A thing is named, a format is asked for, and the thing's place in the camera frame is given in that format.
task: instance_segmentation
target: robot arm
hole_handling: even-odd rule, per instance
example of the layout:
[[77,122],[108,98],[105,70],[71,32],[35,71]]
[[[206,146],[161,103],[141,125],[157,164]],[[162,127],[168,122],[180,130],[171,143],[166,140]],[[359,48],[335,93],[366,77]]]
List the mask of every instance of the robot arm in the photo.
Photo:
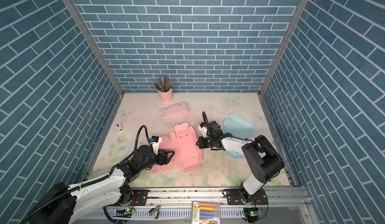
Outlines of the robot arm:
[[[147,140],[151,145],[137,148],[142,128],[145,128]],[[114,165],[110,173],[69,186],[62,182],[54,185],[20,224],[26,223],[28,219],[30,224],[70,224],[101,207],[116,202],[130,204],[133,201],[133,193],[129,183],[137,179],[142,170],[155,164],[168,164],[175,154],[174,151],[158,149],[160,142],[161,138],[157,136],[149,139],[147,128],[141,127],[134,151]]]
[[208,122],[202,112],[204,122],[198,127],[203,136],[196,143],[200,149],[232,150],[243,153],[251,169],[250,176],[240,185],[240,195],[244,202],[253,202],[256,192],[269,180],[276,177],[285,163],[265,136],[248,140],[223,133],[215,122]]

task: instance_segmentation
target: blue brick wall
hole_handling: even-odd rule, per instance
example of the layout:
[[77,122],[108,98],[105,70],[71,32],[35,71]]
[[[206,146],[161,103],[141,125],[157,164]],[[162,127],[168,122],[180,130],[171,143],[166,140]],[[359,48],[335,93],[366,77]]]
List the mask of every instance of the blue brick wall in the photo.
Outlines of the blue brick wall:
[[117,93],[61,0],[0,0],[0,223],[80,180]]
[[257,92],[298,0],[74,0],[126,92]]
[[265,98],[321,223],[385,223],[385,0],[309,0]]

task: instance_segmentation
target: colored pencil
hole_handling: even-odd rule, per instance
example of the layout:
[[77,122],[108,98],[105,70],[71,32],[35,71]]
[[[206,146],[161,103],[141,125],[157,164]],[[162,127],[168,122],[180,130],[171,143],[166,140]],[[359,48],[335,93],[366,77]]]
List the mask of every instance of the colored pencil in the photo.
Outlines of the colored pencil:
[[199,219],[199,223],[218,223],[218,221],[212,219]]
[[173,84],[168,77],[161,77],[155,80],[154,86],[159,92],[166,93],[170,91]]
[[212,202],[198,202],[198,207],[201,207],[201,206],[215,207],[218,205]]
[[200,214],[200,215],[209,215],[209,216],[213,216],[213,215],[214,215],[214,212],[213,212],[213,211],[200,210],[199,214]]
[[199,215],[199,218],[202,218],[202,219],[211,219],[213,216],[209,216],[209,215]]
[[201,211],[213,211],[213,208],[212,207],[208,207],[208,206],[201,206],[200,210]]

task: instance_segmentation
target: pink cardboard box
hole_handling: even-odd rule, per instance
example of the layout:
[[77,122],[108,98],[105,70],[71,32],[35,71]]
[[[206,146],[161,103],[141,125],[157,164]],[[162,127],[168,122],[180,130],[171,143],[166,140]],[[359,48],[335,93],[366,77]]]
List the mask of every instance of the pink cardboard box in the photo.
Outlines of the pink cardboard box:
[[194,129],[185,122],[174,126],[175,132],[170,133],[170,139],[167,136],[162,136],[162,142],[159,149],[173,150],[175,155],[170,163],[166,165],[154,165],[152,172],[171,170],[176,164],[176,168],[184,168],[184,172],[196,170],[201,166],[202,151],[196,145],[198,141]]

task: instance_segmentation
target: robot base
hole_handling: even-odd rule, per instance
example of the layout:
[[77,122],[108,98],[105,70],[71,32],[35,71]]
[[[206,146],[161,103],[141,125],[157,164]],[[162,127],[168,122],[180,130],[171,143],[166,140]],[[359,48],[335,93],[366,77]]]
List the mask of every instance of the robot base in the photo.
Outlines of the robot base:
[[[225,189],[223,191],[226,191],[227,204],[228,205],[238,206],[238,205],[244,205],[245,204],[241,198],[240,189]],[[259,189],[256,193],[253,194],[253,196],[250,199],[253,200],[253,202],[251,202],[251,204],[267,205],[267,197],[266,197],[264,189]]]

